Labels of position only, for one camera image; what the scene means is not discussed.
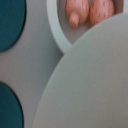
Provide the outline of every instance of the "white round object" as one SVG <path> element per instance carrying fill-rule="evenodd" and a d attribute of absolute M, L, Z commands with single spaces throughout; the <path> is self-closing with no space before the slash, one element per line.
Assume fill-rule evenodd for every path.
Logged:
<path fill-rule="evenodd" d="M 33 128 L 128 127 L 128 15 L 82 36 L 54 71 Z"/>
<path fill-rule="evenodd" d="M 127 12 L 127 0 L 113 0 L 116 14 Z M 65 15 L 66 0 L 47 0 L 47 12 L 53 37 L 63 53 L 66 53 L 72 45 L 90 28 L 89 22 L 78 30 L 70 28 Z"/>

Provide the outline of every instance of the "blurry surface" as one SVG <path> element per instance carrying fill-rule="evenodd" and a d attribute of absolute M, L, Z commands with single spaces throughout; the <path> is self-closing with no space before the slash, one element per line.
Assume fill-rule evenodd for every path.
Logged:
<path fill-rule="evenodd" d="M 46 0 L 27 0 L 27 18 L 16 45 L 0 54 L 0 81 L 18 96 L 24 128 L 31 128 L 40 96 L 62 54 L 50 32 Z"/>

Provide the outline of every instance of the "teal button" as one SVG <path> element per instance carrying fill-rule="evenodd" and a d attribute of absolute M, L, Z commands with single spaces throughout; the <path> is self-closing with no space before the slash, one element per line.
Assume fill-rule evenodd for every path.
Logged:
<path fill-rule="evenodd" d="M 19 39 L 26 17 L 25 0 L 0 0 L 0 52 Z"/>
<path fill-rule="evenodd" d="M 13 91 L 0 82 L 0 128 L 23 128 L 23 113 Z"/>

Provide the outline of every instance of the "dark teal circle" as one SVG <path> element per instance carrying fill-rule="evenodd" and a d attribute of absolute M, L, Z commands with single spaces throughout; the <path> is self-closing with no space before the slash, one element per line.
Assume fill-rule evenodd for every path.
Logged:
<path fill-rule="evenodd" d="M 0 82 L 0 128 L 23 128 L 22 108 L 13 91 Z"/>
<path fill-rule="evenodd" d="M 0 0 L 0 52 L 12 47 L 22 33 L 25 0 Z"/>

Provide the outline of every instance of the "gray background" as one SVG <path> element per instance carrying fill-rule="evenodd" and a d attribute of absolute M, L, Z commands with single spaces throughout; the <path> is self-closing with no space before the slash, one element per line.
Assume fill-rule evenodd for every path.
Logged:
<path fill-rule="evenodd" d="M 62 53 L 52 37 L 46 0 L 26 0 L 27 17 L 16 45 L 0 54 L 0 81 L 18 96 L 24 128 L 31 128 L 41 94 Z"/>

